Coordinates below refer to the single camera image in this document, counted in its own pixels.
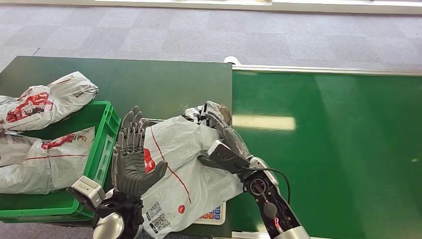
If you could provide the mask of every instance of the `barcode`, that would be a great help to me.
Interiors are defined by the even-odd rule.
[[[152,222],[149,225],[151,226],[151,228],[154,230],[155,233],[158,233],[159,231],[168,227],[170,225],[170,222],[169,220],[167,220],[164,213],[162,213],[156,219],[152,220]]]
[[[6,136],[2,136],[2,137],[0,137],[0,144],[7,144],[7,138],[6,138]]]
[[[21,136],[11,135],[12,137],[12,144],[22,144],[25,143],[25,139]]]
[[[152,207],[146,212],[146,216],[148,220],[151,220],[155,215],[157,215],[159,212],[161,212],[161,207],[158,202],[156,202]]]

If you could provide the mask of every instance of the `floor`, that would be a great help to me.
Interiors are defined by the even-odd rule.
[[[422,17],[0,5],[0,70],[17,55],[422,72]],[[0,238],[89,239],[92,229],[1,224]]]

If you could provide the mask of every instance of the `green table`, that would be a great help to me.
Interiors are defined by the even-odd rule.
[[[233,125],[289,177],[311,236],[422,238],[422,73],[403,74],[234,67]],[[266,231],[248,195],[234,198],[233,215],[233,230]]]
[[[311,236],[421,238],[422,73],[230,68],[222,63],[18,57],[0,73],[0,95],[18,95],[29,85],[80,70],[99,86],[96,100],[110,100],[121,116],[136,103],[146,116],[166,118],[186,105],[174,102],[183,97],[177,89],[154,98],[159,88],[150,85],[169,84],[157,78],[175,79],[172,87],[178,89],[182,82],[192,87],[192,82],[211,81],[225,91],[228,86],[220,84],[232,77],[232,99],[215,91],[190,100],[197,105],[206,97],[228,106],[232,102],[233,125],[251,153],[289,177],[291,206]],[[143,102],[150,98],[160,105]],[[232,201],[234,231],[265,231],[250,196]],[[193,233],[213,235],[228,228],[207,227]]]

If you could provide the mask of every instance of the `robotic arm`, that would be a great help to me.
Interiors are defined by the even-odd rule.
[[[255,198],[271,239],[310,239],[288,204],[290,184],[286,176],[276,169],[269,168],[261,158],[250,155],[242,138],[224,121],[213,115],[205,117],[221,132],[224,143],[217,140],[207,154],[198,159],[206,166],[222,168],[239,177],[244,191]],[[272,171],[285,178],[288,202],[281,196],[279,182]]]
[[[268,168],[262,159],[250,155],[241,137],[224,121],[214,115],[204,117],[211,127],[221,133],[222,140],[215,141],[198,160],[205,166],[224,169],[239,177],[244,191],[255,199],[271,239],[310,239],[288,204],[290,185],[286,176]],[[84,176],[68,189],[79,202],[95,213],[94,239],[136,238],[142,231],[143,223],[140,196],[158,182],[167,169],[167,163],[160,162],[154,171],[145,174],[145,128],[160,120],[140,121],[140,118],[139,109],[134,107],[123,119],[113,155],[114,189],[105,194],[99,184]],[[272,171],[286,179],[287,202],[280,194],[279,182]]]

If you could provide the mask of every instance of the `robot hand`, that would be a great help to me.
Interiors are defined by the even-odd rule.
[[[111,166],[113,189],[104,193],[97,182],[82,176],[68,189],[86,208],[94,212],[94,239],[134,239],[142,232],[141,195],[157,183],[167,170],[159,162],[146,174],[142,141],[147,121],[134,107],[122,121]]]

